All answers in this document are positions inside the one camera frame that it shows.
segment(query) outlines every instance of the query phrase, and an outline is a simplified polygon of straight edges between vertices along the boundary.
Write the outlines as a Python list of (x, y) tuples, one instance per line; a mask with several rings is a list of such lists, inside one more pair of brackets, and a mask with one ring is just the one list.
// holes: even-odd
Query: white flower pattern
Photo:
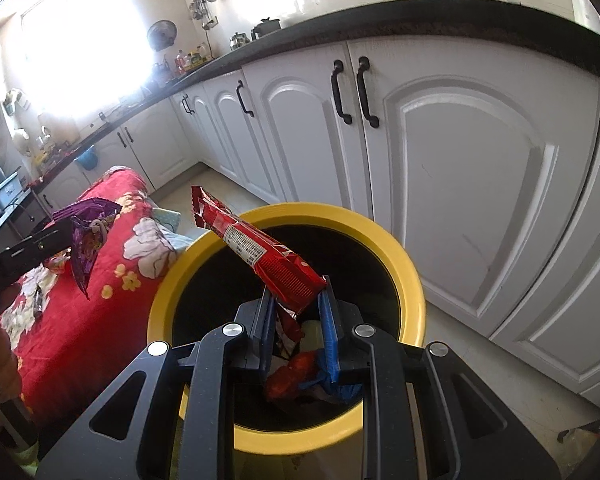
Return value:
[(44, 312), (49, 304), (49, 291), (51, 291), (57, 280), (58, 275), (42, 265), (24, 275), (21, 293), (24, 300), (12, 304), (0, 318), (0, 325), (5, 329), (11, 340), (11, 348), (18, 346), (22, 334), (31, 330), (36, 322), (33, 305), (36, 286), (39, 285), (42, 290), (42, 312)]
[(141, 218), (134, 225), (134, 236), (125, 242), (123, 257), (138, 260), (138, 270), (154, 280), (166, 272), (177, 258), (176, 251), (160, 232), (153, 218)]

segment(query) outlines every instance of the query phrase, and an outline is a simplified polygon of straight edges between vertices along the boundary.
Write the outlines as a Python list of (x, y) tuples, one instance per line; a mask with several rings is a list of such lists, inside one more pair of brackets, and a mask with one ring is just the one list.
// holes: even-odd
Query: silver screw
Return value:
[(164, 341), (155, 341), (149, 345), (147, 351), (149, 355), (158, 356), (164, 354), (169, 349), (169, 345)]
[(433, 343), (429, 347), (429, 352), (436, 357), (444, 357), (449, 353), (449, 347), (444, 343)]
[(237, 323), (229, 323), (222, 327), (222, 333), (227, 337), (236, 337), (242, 333), (242, 326)]
[(376, 329), (373, 328), (371, 325), (358, 325), (355, 328), (355, 332), (360, 337), (371, 337), (373, 334), (376, 333)]

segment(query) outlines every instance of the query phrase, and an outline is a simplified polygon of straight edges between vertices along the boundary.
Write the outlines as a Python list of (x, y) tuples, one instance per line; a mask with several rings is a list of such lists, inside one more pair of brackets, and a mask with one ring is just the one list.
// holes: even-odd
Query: electrical outlet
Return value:
[(218, 24), (218, 17), (212, 17), (208, 22), (202, 24), (202, 28), (205, 30), (209, 30), (214, 28)]

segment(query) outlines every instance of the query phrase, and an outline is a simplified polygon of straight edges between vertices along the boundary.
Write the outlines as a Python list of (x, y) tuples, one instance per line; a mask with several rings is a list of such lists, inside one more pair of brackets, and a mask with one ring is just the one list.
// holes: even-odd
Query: cabinet handle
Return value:
[(126, 126), (125, 126), (125, 131), (126, 131), (126, 136), (129, 137), (129, 140), (131, 142), (134, 142), (134, 138), (131, 136), (131, 134), (129, 133), (129, 128), (127, 128)]
[(353, 119), (351, 114), (346, 114), (342, 111), (342, 99), (340, 97), (340, 86), (338, 86), (338, 74), (344, 72), (344, 64), (341, 60), (336, 59), (333, 62), (333, 72), (331, 72), (331, 91), (333, 92), (333, 101), (336, 105), (336, 113), (342, 118), (345, 124), (351, 124)]
[(184, 108), (184, 111), (186, 111), (187, 114), (194, 114), (195, 111), (189, 108), (189, 103), (187, 102), (187, 99), (189, 99), (189, 96), (187, 94), (184, 94), (184, 97), (182, 98), (182, 107)]
[(369, 125), (372, 128), (379, 128), (380, 119), (378, 116), (371, 115), (369, 111), (369, 99), (366, 96), (366, 86), (365, 86), (365, 72), (371, 68), (369, 65), (369, 58), (367, 56), (362, 56), (358, 60), (358, 75), (356, 77), (356, 81), (358, 83), (358, 97), (360, 97), (360, 107), (362, 108), (362, 114), (365, 119), (369, 121)]
[(125, 139), (122, 138), (122, 135), (120, 135), (120, 132), (118, 132), (118, 138), (120, 139), (120, 142), (122, 142), (122, 145), (126, 148)]
[(242, 82), (242, 79), (238, 79), (238, 87), (235, 89), (235, 93), (238, 94), (238, 101), (240, 101), (242, 111), (253, 117), (253, 112), (251, 110), (247, 110), (247, 108), (245, 108), (244, 106), (244, 101), (242, 100), (242, 96), (240, 95), (240, 88), (244, 88), (244, 83)]

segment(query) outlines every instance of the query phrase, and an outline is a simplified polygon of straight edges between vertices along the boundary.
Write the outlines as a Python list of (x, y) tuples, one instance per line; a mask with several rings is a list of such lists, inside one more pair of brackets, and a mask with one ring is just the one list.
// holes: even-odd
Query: yellow rim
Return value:
[[(305, 224), (325, 227), (349, 235), (372, 251), (389, 272), (395, 284), (400, 310), (401, 343), (420, 346), (424, 338), (425, 303), (422, 285), (411, 259), (387, 231), (370, 219), (341, 207), (305, 202), (267, 205), (241, 215), (259, 228)], [(149, 314), (147, 341), (171, 343), (173, 317), (184, 288), (198, 269), (224, 242), (209, 232), (200, 237), (171, 267), (155, 295)], [(182, 397), (184, 415), (188, 390)], [(273, 433), (236, 425), (234, 446), (240, 451), (291, 455), (330, 446), (362, 429), (362, 403), (320, 426), (301, 431)]]

